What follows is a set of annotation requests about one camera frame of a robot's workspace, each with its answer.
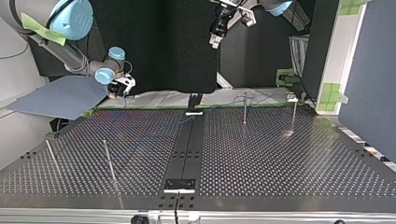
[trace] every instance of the metal rod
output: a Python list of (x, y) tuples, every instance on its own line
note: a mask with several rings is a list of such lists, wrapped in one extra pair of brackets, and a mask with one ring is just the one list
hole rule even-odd
[(248, 96), (245, 92), (245, 101), (244, 101), (245, 111), (244, 111), (244, 124), (247, 123), (247, 116), (248, 116)]
[(296, 120), (297, 104), (298, 104), (298, 101), (294, 103), (293, 121), (291, 123), (291, 131), (292, 132), (294, 132), (294, 121)]
[(113, 177), (113, 180), (117, 181), (116, 174), (114, 173), (114, 169), (113, 169), (113, 162), (111, 161), (110, 151), (108, 150), (108, 146), (107, 146), (107, 141), (106, 140), (103, 140), (103, 146), (105, 147), (105, 152), (106, 152), (106, 155), (107, 155), (107, 161), (108, 161), (108, 166), (110, 167), (111, 175)]
[(50, 145), (50, 141), (46, 140), (46, 143), (47, 143), (47, 147), (49, 149), (50, 156), (52, 157), (53, 160), (56, 160), (55, 154), (53, 154), (52, 147)]

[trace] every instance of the white wall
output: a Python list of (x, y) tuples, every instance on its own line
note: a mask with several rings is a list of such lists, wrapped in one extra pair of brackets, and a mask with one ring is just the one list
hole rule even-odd
[(43, 85), (27, 42), (0, 19), (0, 170), (43, 141), (50, 118), (13, 113), (4, 107)]

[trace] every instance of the black mount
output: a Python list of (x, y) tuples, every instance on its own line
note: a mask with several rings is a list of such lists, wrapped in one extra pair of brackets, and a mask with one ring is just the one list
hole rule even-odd
[(202, 114), (202, 112), (195, 107), (198, 106), (203, 98), (202, 93), (192, 93), (190, 94), (190, 99), (189, 99), (189, 108), (187, 109), (186, 115), (199, 115)]

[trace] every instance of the grey board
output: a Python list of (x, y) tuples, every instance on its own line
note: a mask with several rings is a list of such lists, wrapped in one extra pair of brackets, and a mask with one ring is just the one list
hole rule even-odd
[[(395, 173), (309, 107), (288, 135), (292, 111), (95, 112), (51, 142), (57, 161), (43, 145), (0, 172), (0, 208), (396, 213)], [(179, 176), (196, 192), (177, 200), (163, 186)]]
[(396, 1), (369, 2), (339, 119), (352, 132), (396, 161), (394, 99)]
[(10, 110), (61, 119), (77, 119), (106, 97), (106, 87), (93, 77), (57, 79), (8, 106)]

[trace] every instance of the metal bracket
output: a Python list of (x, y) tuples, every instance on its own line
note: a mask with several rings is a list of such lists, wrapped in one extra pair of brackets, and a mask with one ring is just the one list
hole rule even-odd
[(339, 102), (346, 105), (349, 102), (349, 98), (344, 94), (340, 94)]
[(239, 12), (242, 15), (241, 22), (246, 25), (246, 27), (251, 27), (257, 23), (254, 12), (250, 9), (239, 7)]
[(168, 179), (163, 192), (192, 194), (195, 193), (195, 182), (194, 179)]
[(188, 224), (201, 224), (199, 213), (190, 213)]

